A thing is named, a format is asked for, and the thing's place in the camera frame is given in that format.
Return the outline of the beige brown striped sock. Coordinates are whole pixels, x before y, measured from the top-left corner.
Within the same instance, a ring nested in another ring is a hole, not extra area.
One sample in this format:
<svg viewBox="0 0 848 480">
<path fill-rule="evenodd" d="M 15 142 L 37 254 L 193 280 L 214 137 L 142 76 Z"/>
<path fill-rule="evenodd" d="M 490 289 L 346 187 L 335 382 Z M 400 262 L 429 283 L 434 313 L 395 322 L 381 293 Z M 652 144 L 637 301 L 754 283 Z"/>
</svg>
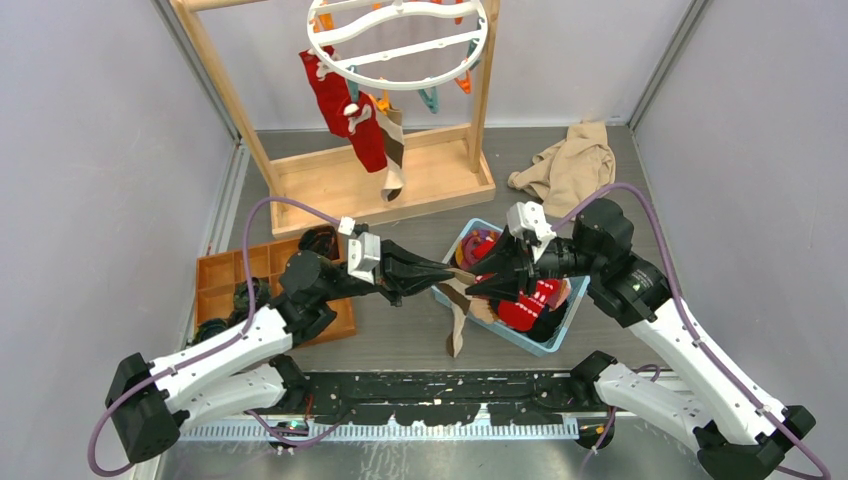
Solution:
<svg viewBox="0 0 848 480">
<path fill-rule="evenodd" d="M 384 153 L 387 167 L 381 196 L 385 202 L 394 201 L 406 185 L 403 172 L 405 141 L 403 132 L 403 112 L 389 106 L 385 113 L 378 117 L 381 128 Z"/>
</svg>

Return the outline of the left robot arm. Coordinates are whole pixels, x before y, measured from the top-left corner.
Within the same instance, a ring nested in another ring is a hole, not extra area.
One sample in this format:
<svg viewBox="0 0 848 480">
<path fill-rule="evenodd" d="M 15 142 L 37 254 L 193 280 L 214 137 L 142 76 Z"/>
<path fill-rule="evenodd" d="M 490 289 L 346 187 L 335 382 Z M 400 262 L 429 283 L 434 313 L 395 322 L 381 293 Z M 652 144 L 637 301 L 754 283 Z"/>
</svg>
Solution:
<svg viewBox="0 0 848 480">
<path fill-rule="evenodd" d="M 298 412 L 307 389 L 285 354 L 336 319 L 330 302 L 378 293 L 398 306 L 456 275 L 447 264 L 370 234 L 348 245 L 345 262 L 309 250 L 290 256 L 279 278 L 281 293 L 235 326 L 167 356 L 122 359 L 105 406 L 128 461 L 150 460 L 182 433 L 234 413 L 272 406 Z"/>
</svg>

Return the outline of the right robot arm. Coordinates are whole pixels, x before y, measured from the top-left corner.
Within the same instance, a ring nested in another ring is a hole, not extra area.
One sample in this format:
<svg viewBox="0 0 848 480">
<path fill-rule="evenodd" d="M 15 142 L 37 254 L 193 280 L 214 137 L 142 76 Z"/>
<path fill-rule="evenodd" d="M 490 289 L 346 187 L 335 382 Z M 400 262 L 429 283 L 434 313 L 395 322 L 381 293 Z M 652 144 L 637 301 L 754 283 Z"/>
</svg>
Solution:
<svg viewBox="0 0 848 480">
<path fill-rule="evenodd" d="M 574 403 L 629 411 L 685 444 L 715 479 L 765 479 L 814 427 L 812 414 L 760 389 L 677 300 L 660 268 L 632 250 L 633 224 L 600 198 L 557 236 L 539 205 L 513 206 L 508 224 L 472 272 L 468 293 L 516 301 L 541 280 L 585 276 L 595 306 L 650 346 L 690 389 L 682 396 L 650 382 L 613 356 L 590 354 L 573 368 Z"/>
</svg>

